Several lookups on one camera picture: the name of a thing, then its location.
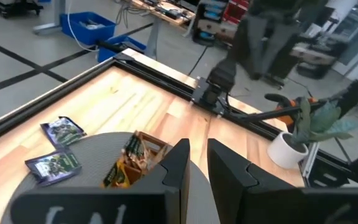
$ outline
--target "gray floor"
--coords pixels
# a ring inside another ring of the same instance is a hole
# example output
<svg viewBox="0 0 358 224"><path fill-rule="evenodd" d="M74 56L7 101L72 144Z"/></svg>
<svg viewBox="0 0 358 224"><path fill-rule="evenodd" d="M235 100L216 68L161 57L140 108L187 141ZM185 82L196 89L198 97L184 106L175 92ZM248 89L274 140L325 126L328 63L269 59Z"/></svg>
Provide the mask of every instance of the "gray floor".
<svg viewBox="0 0 358 224"><path fill-rule="evenodd" d="M45 10L39 17L3 19L0 16L0 46L41 66L82 50L72 38L62 33L46 36L37 36L32 33L33 26L52 20L52 5L44 4L44 6ZM72 12L93 11L112 21L115 21L118 10L119 5L112 0L75 0L72 6ZM129 14L128 20L128 28L123 23L119 24L116 27L116 35L149 24L153 21L153 17ZM147 28L131 37L145 44L150 31L151 28ZM189 73L204 47L193 43L189 38L182 37L181 33L182 30L173 26L165 23L162 25L158 37L157 60L183 73ZM211 67L222 59L225 53L225 49L222 48L209 48L191 76L206 77ZM51 71L69 79L96 64L96 53L92 52L57 66ZM31 67L0 53L0 82L31 70ZM59 84L60 82L41 73L0 90L0 116ZM348 84L350 84L349 80L334 71L331 71L324 80L319 81L310 80L292 72L285 87L278 90L262 81L250 80L244 71L237 68L236 86L231 95L262 111L268 111L275 108L275 103L264 99L266 93L281 93L290 98L308 96L307 86L313 96L324 98L345 88ZM349 113L348 117L358 120L358 110ZM343 141L343 145L350 158L355 159L358 157L358 129L352 133L354 138ZM345 159L334 141L322 142L321 148Z"/></svg>

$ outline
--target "artificial plant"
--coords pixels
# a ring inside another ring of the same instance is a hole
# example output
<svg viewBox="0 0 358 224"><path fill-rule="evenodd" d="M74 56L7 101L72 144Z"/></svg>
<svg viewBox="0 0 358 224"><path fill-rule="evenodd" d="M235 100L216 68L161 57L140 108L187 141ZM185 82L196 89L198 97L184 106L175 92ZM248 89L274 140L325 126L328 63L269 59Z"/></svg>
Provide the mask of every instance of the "artificial plant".
<svg viewBox="0 0 358 224"><path fill-rule="evenodd" d="M353 121L339 120L341 108L334 101L327 101L311 113L309 101L303 98L300 108L301 113L291 137L293 144L321 142L331 138L349 139L352 135L348 132L357 127Z"/></svg>

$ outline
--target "black floor tape line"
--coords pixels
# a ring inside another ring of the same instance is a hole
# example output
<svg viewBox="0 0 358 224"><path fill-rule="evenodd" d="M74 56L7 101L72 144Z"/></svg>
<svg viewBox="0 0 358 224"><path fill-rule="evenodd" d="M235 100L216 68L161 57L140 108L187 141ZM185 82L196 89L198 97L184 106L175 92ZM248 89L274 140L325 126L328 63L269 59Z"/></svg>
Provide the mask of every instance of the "black floor tape line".
<svg viewBox="0 0 358 224"><path fill-rule="evenodd" d="M142 30L144 30L144 29L146 29L148 27L151 27L152 25L153 25L153 23L150 23L150 24L144 25L142 27L136 28L134 30L131 30L129 32L126 32L126 33L124 33L122 35L132 35L132 34L135 34L136 32L139 32L139 31L142 31ZM53 69L53 68L55 68L55 67L57 67L59 65L67 63L67 62L69 62L71 60L74 60L76 58L79 58L81 56L84 56L87 53L90 53L90 51L84 49L84 50L81 50L81 51L79 51L77 53L74 53L74 54L72 54L70 56L67 56L67 57L61 58L59 60L56 60L54 62L48 63L48 64L46 64L44 66L37 65L36 63L34 63L34 62L30 61L30 60L27 60L26 58L21 57L20 55L14 53L14 52L11 52L10 50L5 49L4 47L1 47L1 46L0 46L0 53L2 53L4 55L7 55L8 57L13 58L13 59L15 59L17 61L20 61L23 64L28 65L28 66L30 66L30 67L32 67L34 69L34 70L29 71L29 72L25 72L23 74L20 74L18 76L15 76L15 77L12 77L10 79L7 79L7 80L4 80L4 81L0 82L0 90L2 90L3 88L9 87L11 85L14 85L14 84L19 83L19 82L21 82L23 80L26 80L28 78L34 77L36 75L39 75L41 73L44 73L44 74L48 75L49 77L51 77L51 78L53 78L53 79L55 79L55 80L57 80L59 82L64 83L64 82L68 81L68 79L66 79L66 78L64 78L64 77L62 77L62 76L50 71L50 69Z"/></svg>

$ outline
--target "wooden tabletop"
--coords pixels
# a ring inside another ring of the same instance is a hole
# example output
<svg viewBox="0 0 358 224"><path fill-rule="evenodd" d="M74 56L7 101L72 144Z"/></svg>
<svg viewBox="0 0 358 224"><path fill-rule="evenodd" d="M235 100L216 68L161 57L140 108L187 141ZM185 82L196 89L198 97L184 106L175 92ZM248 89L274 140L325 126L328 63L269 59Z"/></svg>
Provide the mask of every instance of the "wooden tabletop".
<svg viewBox="0 0 358 224"><path fill-rule="evenodd" d="M161 12L156 11L154 7L144 3L141 0L131 0L131 3L135 7L150 11L151 14L153 14L153 15L155 15L155 16L157 16L157 17L169 22L171 25L178 26L178 27L181 27L186 21L188 21L189 19L193 18L193 16L195 16L194 12L186 10L188 12L187 19L183 18L183 17L180 17L178 19L171 19L168 16L162 14ZM184 8L180 8L180 7L175 6L175 5L173 5L173 4L169 3L169 2L166 2L166 1L161 1L158 6L164 8L166 10L169 10L169 9L178 9L179 11L185 10Z"/></svg>
<svg viewBox="0 0 358 224"><path fill-rule="evenodd" d="M196 85L194 79L133 50L125 53L184 83ZM246 113L258 112L233 98L230 101ZM70 117L89 136L138 130L172 145L189 138L191 160L207 178L206 140L216 138L271 174L295 186L304 186L299 169L285 170L270 160L266 152L270 141L113 67L0 137L0 220L11 195L29 173L24 161L55 150L40 124L55 121L58 116ZM286 130L279 120L267 122Z"/></svg>

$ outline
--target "potted plant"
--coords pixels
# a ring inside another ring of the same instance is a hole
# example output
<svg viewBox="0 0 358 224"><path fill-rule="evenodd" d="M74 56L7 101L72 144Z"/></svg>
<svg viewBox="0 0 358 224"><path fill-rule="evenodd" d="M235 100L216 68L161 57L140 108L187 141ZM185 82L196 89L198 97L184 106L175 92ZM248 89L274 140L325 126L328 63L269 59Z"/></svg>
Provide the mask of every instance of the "potted plant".
<svg viewBox="0 0 358 224"><path fill-rule="evenodd" d="M282 168L294 168L308 155L307 144L331 138L349 139L348 133L357 127L352 121L339 120L341 108L336 102L328 101L313 113L306 98L300 103L299 113L293 133L282 132L269 145L269 157Z"/></svg>

